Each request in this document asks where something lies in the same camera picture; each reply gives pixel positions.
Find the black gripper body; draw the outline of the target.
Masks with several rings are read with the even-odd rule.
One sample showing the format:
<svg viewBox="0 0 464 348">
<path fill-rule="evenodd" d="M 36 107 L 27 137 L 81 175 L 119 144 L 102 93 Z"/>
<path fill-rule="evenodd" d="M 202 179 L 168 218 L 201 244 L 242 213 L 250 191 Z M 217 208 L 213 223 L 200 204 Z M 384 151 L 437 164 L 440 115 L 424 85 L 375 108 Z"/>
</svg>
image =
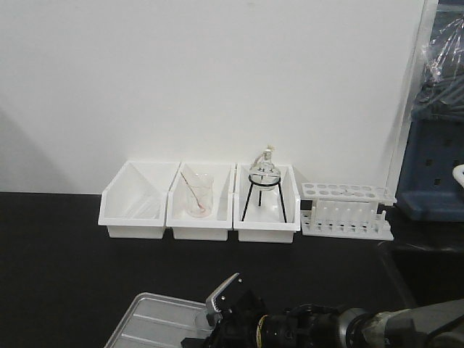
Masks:
<svg viewBox="0 0 464 348">
<path fill-rule="evenodd" d="M 207 338 L 186 337 L 181 347 L 257 347 L 258 322 L 267 314 L 263 299 L 248 290 L 222 311 L 222 318 Z"/>
</svg>

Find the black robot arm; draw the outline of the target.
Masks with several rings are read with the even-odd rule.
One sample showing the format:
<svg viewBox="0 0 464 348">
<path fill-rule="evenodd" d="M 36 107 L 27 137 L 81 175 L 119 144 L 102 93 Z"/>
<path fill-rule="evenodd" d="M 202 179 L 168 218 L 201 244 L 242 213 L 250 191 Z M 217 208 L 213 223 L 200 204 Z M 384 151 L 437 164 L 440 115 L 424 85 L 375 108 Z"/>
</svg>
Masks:
<svg viewBox="0 0 464 348">
<path fill-rule="evenodd" d="M 207 301 L 209 336 L 182 347 L 462 347 L 463 300 L 394 312 L 301 304 L 271 313 L 252 291 Z"/>
</svg>

